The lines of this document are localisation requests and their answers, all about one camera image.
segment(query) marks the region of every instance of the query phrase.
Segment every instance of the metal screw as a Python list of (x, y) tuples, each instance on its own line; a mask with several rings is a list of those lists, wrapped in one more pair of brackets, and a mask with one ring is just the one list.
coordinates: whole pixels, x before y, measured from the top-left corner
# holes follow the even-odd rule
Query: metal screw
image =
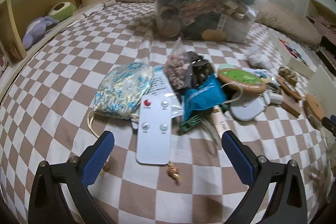
[(264, 163), (267, 161), (267, 159), (266, 159), (265, 156), (259, 156), (259, 157), (258, 157), (258, 160), (259, 160), (262, 164), (264, 164)]
[(78, 161), (78, 157), (77, 156), (72, 156), (69, 161), (72, 163), (72, 164), (75, 164), (77, 161)]
[(40, 167), (45, 167), (46, 165), (47, 165), (47, 162), (45, 160), (43, 160), (39, 163)]
[(297, 166), (297, 162), (295, 160), (290, 160), (289, 164), (293, 167)]

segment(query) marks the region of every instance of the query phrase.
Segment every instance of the remote button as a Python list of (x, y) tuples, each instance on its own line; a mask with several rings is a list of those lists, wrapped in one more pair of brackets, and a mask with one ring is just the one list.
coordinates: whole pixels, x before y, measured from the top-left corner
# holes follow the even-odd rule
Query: remote button
[(143, 103), (144, 103), (145, 106), (150, 106), (151, 105), (150, 100), (144, 100)]
[(162, 101), (161, 106), (162, 107), (168, 107), (169, 103), (167, 101)]
[(161, 131), (167, 131), (168, 126), (166, 124), (162, 124), (162, 125), (160, 125), (160, 129), (161, 129)]
[(149, 123), (144, 122), (144, 123), (142, 124), (141, 128), (142, 128), (143, 130), (149, 130)]

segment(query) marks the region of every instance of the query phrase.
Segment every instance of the clear plastic bag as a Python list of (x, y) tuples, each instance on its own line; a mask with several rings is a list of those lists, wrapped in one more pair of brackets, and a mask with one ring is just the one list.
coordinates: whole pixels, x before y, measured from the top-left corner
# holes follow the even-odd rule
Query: clear plastic bag
[(157, 0), (157, 29), (163, 37), (243, 43), (257, 0)]
[(179, 37), (174, 49), (168, 56), (163, 71), (173, 89), (180, 90), (192, 86), (193, 69), (191, 67), (190, 55), (185, 50), (181, 37)]

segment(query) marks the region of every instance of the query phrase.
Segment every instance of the bed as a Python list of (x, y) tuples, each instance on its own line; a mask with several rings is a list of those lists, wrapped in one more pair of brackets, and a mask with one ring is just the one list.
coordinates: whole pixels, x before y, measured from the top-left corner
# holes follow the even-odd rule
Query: bed
[[(27, 223), (29, 197), (38, 163), (67, 161), (96, 141), (86, 116), (100, 81), (113, 68), (133, 61), (164, 64), (174, 41), (154, 31), (155, 4), (117, 3), (58, 34), (38, 51), (14, 80), (0, 106), (0, 185), (4, 199), (21, 224)], [(245, 44), (184, 41), (188, 51), (202, 54), (217, 69), (222, 63), (249, 67), (244, 49), (257, 45), (272, 64), (281, 65), (268, 39), (268, 27), (255, 23)], [(298, 77), (305, 94), (308, 80)], [(295, 118), (281, 107), (268, 106), (254, 121), (239, 122), (225, 113), (237, 137), (256, 155), (298, 162), (303, 178), (308, 220), (326, 202), (333, 174), (324, 136), (304, 111)], [(129, 121), (96, 117), (96, 132), (115, 136), (111, 168), (88, 187), (112, 223), (222, 223), (247, 191), (223, 150), (217, 151), (202, 128), (171, 137), (172, 162), (183, 180), (176, 185), (166, 166), (136, 162), (136, 140)], [(266, 210), (274, 185), (254, 219)], [(69, 207), (80, 217), (66, 187)]]

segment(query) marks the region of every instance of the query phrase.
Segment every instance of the plastic storage container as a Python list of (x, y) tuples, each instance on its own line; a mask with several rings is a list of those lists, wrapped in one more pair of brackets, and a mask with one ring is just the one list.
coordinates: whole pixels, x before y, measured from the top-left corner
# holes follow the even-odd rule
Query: plastic storage container
[(256, 0), (156, 0), (163, 37), (242, 43), (256, 18)]

